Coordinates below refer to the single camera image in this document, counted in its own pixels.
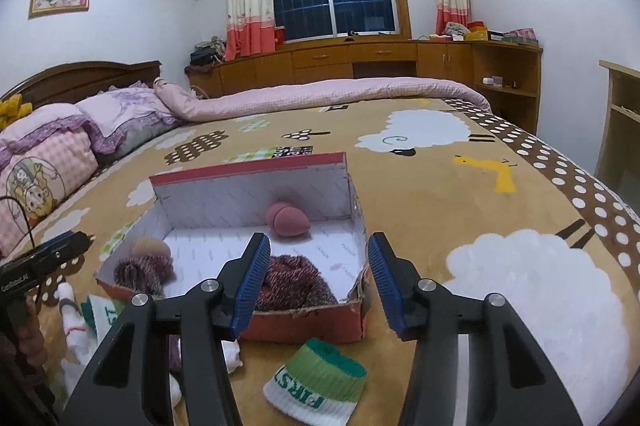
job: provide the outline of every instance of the wooden headboard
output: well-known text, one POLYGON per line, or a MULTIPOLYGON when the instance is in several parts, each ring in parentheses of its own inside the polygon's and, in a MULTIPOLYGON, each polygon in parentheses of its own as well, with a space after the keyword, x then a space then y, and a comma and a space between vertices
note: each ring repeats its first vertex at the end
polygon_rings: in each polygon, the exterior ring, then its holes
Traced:
POLYGON ((34 107, 46 103, 76 103, 111 85, 122 88, 142 81, 151 86, 158 76, 159 61, 132 65, 111 61, 65 63, 31 76, 4 94, 2 99, 20 93, 23 101, 32 102, 34 107))

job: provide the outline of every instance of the bed sheet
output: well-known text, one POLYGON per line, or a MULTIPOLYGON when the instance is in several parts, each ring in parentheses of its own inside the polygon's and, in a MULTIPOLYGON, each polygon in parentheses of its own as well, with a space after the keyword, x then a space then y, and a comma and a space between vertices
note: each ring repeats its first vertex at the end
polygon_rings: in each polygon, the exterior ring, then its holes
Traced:
MULTIPOLYGON (((104 295, 93 273, 114 233, 152 204, 150 175, 334 151, 347 153, 367 232, 384 231, 398 256, 454 293, 503 293, 585 426, 596 425, 640 362, 640 223, 578 165, 470 102, 375 100, 173 130, 78 190, 38 227, 36 241, 68 229, 96 235, 67 281, 79 300, 104 295)), ((60 316, 45 307, 40 319, 55 370, 66 350, 60 316)), ((295 424, 261 388, 296 349, 242 344, 245 368, 232 385, 246 424, 295 424)), ((396 424, 414 346, 388 329, 379 300, 367 338, 341 351, 369 372, 350 424, 396 424)))

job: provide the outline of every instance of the screw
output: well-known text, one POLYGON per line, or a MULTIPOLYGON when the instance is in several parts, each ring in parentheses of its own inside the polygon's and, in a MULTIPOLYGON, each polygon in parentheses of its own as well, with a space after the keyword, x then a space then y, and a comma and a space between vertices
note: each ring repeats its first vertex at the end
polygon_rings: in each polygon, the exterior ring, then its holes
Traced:
POLYGON ((435 291, 438 284, 434 282, 431 278, 422 278, 418 280, 418 289, 425 292, 435 291))
POLYGON ((502 307, 505 303, 507 303, 507 300, 502 294, 494 292, 493 294, 489 295, 489 303, 494 307, 502 307))
POLYGON ((217 291, 218 287, 220 287, 220 283, 218 282, 218 280, 215 280, 213 278, 209 278, 208 280, 205 280, 204 282, 202 282, 200 284, 200 288, 204 291, 204 292, 213 292, 213 291, 217 291))
POLYGON ((148 295, 144 294, 143 292, 138 293, 133 298, 131 298, 131 303, 136 307, 142 307, 143 305, 146 305, 146 302, 148 301, 148 295))

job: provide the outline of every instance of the pink box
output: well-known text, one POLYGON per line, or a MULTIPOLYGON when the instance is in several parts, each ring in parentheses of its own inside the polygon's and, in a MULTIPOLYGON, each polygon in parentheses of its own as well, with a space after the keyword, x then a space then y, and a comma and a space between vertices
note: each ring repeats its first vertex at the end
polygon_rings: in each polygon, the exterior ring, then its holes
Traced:
POLYGON ((239 162, 150 178, 155 204, 131 226, 98 268, 95 278, 110 297, 126 300, 133 291, 116 285, 113 269, 142 236, 165 241, 172 250, 176 280, 167 297, 186 293, 215 278, 227 260, 242 255, 252 234, 271 241, 271 254, 304 255, 320 271, 338 300, 330 307, 254 312, 247 340, 303 343, 360 341, 370 307, 367 232, 344 153, 239 162), (291 202, 311 221, 309 235, 282 238, 266 225, 266 209, 291 202))

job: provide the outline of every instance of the black cable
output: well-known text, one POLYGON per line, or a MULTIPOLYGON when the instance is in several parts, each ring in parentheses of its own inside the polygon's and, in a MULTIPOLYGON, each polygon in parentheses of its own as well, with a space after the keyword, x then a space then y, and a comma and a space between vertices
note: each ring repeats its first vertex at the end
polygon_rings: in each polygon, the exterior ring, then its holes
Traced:
POLYGON ((22 204, 20 204, 20 201, 17 198, 12 197, 11 195, 2 195, 0 197, 0 201, 5 201, 5 200, 12 200, 16 204, 18 204, 18 207, 20 208, 20 211, 22 212, 22 216, 24 217, 24 223, 27 224, 27 232, 29 233, 29 238, 31 240, 31 247, 33 247, 33 249, 35 249, 36 248, 36 243, 33 240, 33 234, 31 233, 31 226, 29 225, 29 219, 27 217, 27 212, 24 210, 24 208, 22 207, 22 204))

